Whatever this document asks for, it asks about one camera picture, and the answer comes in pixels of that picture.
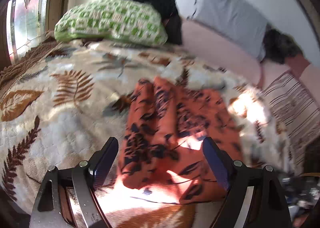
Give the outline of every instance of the green checkered pillow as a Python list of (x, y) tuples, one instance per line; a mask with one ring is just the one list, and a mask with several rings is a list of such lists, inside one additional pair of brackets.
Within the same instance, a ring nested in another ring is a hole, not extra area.
[(57, 41), (96, 38), (160, 45), (167, 34), (160, 14), (149, 4), (132, 0), (97, 0), (70, 9), (54, 28)]

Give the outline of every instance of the folded orange cloth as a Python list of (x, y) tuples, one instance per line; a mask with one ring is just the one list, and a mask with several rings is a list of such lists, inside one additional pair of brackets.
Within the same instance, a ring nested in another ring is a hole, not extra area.
[(189, 90), (159, 77), (139, 80), (115, 188), (152, 202), (221, 200), (226, 192), (202, 152), (207, 136), (233, 160), (242, 160), (238, 131), (217, 91)]

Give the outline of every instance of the stained glass window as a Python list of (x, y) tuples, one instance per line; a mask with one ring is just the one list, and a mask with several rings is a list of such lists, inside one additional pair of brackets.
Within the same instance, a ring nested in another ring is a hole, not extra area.
[(7, 9), (7, 43), (12, 64), (44, 40), (47, 0), (10, 0)]

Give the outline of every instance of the striped cloth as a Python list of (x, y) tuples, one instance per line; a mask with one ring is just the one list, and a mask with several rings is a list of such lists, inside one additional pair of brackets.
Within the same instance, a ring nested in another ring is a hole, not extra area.
[(320, 135), (320, 109), (305, 86), (285, 72), (264, 90), (274, 116), (287, 127), (296, 174), (303, 171), (305, 149)]

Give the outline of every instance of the metal screw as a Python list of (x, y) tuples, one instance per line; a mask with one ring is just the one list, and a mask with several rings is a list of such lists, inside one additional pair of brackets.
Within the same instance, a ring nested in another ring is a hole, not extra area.
[(242, 162), (241, 162), (240, 160), (235, 160), (235, 161), (233, 162), (233, 164), (234, 164), (235, 166), (242, 166)]
[(269, 172), (272, 172), (273, 171), (273, 167), (270, 166), (270, 165), (267, 165), (266, 166), (266, 170), (269, 171)]
[(85, 167), (88, 164), (88, 161), (84, 160), (79, 163), (80, 167)]
[(49, 170), (50, 172), (52, 172), (53, 170), (55, 170), (55, 168), (56, 168), (55, 165), (50, 165), (50, 166), (48, 167), (48, 170)]

